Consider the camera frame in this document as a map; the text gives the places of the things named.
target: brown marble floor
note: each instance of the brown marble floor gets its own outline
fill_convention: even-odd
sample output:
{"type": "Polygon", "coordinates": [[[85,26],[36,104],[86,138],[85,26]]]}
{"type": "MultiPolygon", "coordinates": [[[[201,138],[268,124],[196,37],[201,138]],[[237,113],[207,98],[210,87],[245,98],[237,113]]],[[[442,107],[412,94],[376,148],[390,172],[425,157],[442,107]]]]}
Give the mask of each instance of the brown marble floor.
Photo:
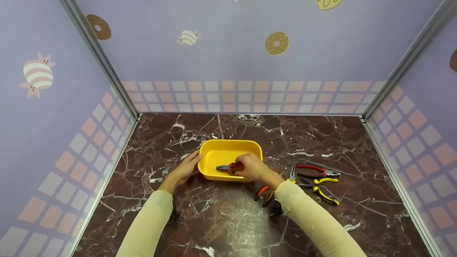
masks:
{"type": "MultiPolygon", "coordinates": [[[[340,170],[321,202],[371,257],[428,256],[362,124],[356,117],[147,114],[134,132],[74,254],[115,256],[129,225],[162,178],[208,139],[250,139],[276,171],[310,160],[340,170]]],[[[156,257],[321,256],[287,217],[254,202],[260,184],[191,178],[174,196],[156,257]]]]}

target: yellow plastic tray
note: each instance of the yellow plastic tray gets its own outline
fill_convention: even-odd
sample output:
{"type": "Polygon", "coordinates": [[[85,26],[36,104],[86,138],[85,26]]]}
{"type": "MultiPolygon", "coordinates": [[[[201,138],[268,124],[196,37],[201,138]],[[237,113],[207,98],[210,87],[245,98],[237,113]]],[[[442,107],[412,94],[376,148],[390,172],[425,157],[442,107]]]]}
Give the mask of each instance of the yellow plastic tray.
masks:
{"type": "Polygon", "coordinates": [[[202,144],[200,154],[203,158],[198,162],[198,169],[209,180],[246,181],[245,178],[229,175],[216,170],[216,166],[235,162],[236,157],[245,153],[253,153],[262,160],[262,148],[251,140],[212,139],[202,144]]]}

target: cream sleeve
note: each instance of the cream sleeve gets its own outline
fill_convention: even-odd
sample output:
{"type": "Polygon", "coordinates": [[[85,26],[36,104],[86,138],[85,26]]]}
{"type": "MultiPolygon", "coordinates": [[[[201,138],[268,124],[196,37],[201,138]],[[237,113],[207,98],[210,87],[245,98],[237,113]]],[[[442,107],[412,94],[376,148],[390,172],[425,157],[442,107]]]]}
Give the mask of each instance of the cream sleeve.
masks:
{"type": "Polygon", "coordinates": [[[152,257],[173,210],[173,198],[164,190],[151,194],[133,220],[116,257],[152,257]]]}
{"type": "Polygon", "coordinates": [[[284,214],[305,232],[324,257],[366,257],[343,226],[296,184],[282,182],[275,198],[284,214]]]}

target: purple wallpaper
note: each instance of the purple wallpaper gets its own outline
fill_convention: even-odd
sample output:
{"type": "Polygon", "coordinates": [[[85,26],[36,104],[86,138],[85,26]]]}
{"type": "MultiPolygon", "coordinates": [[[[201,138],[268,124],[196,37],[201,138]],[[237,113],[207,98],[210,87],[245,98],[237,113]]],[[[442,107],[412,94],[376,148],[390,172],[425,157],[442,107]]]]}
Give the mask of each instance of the purple wallpaper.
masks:
{"type": "Polygon", "coordinates": [[[440,1],[78,3],[142,112],[360,114],[440,1]]]}
{"type": "Polygon", "coordinates": [[[58,1],[0,22],[0,256],[66,256],[133,120],[58,1]]]}
{"type": "Polygon", "coordinates": [[[457,17],[370,119],[440,247],[457,256],[457,17]]]}

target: checkered tile pattern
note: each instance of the checkered tile pattern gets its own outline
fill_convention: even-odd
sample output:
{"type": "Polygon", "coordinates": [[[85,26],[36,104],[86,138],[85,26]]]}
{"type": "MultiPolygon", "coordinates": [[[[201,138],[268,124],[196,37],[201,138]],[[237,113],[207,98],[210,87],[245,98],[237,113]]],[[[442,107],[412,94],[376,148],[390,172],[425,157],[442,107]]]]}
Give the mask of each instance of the checkered tile pattern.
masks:
{"type": "Polygon", "coordinates": [[[457,154],[397,86],[370,119],[441,247],[457,256],[457,154]]]}
{"type": "Polygon", "coordinates": [[[0,256],[66,256],[132,127],[128,110],[108,91],[0,239],[0,256]]]}
{"type": "Polygon", "coordinates": [[[124,87],[140,112],[361,114],[382,81],[139,81],[124,87]]]}

